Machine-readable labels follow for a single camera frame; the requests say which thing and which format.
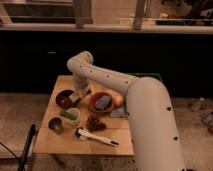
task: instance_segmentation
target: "black cabinet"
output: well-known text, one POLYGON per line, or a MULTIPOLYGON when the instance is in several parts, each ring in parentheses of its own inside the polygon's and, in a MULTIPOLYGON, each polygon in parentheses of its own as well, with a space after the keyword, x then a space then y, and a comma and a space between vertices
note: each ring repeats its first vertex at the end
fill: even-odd
POLYGON ((88 50, 94 64, 159 73, 172 96, 213 97, 213 35, 0 32, 0 91, 51 92, 67 60, 88 50))

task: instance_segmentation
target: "brown bowl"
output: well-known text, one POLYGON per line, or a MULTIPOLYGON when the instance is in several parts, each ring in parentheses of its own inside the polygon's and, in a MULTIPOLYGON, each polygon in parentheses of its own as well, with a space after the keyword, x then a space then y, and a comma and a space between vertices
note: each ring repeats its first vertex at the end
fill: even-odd
POLYGON ((75 107, 75 104, 70 100, 69 96, 73 93, 72 90, 63 90, 56 96, 55 102, 63 109, 75 107))
POLYGON ((114 98, 112 97, 112 95, 110 95, 109 93, 107 93, 107 92, 97 92, 97 93, 93 94, 91 96, 91 98, 89 99, 89 106, 90 106, 91 110, 94 111, 94 112, 97 112, 97 113, 107 113, 107 112, 111 112, 114 109, 114 107, 115 107, 115 101, 114 101, 114 98), (97 101, 101 97, 103 97, 105 95, 111 97, 111 102, 103 110, 96 109, 95 105, 96 105, 97 101))

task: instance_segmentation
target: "cable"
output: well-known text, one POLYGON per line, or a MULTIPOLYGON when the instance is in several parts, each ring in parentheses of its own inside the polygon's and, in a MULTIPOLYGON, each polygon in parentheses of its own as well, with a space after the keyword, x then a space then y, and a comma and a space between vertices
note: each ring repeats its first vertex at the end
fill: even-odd
POLYGON ((10 150, 7 146, 5 146, 2 142, 0 142, 0 144, 7 150, 9 151, 17 160, 18 162, 20 162, 20 159, 18 158, 18 156, 12 151, 10 150))

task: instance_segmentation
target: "dark bowl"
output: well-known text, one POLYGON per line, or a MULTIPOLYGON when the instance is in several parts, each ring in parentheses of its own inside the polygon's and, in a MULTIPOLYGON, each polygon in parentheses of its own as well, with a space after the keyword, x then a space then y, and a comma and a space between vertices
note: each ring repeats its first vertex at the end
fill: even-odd
POLYGON ((56 96, 55 102, 63 109, 75 107, 75 104, 70 100, 69 96, 73 93, 72 90, 63 90, 56 96))

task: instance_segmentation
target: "table leg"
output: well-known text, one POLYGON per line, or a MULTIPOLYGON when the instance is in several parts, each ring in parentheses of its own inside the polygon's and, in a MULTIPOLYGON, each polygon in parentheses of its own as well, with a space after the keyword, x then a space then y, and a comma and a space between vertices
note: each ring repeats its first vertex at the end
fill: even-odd
POLYGON ((66 164, 60 160, 57 154, 51 154, 52 158, 55 160, 55 162, 61 167, 61 168, 66 168, 66 164))

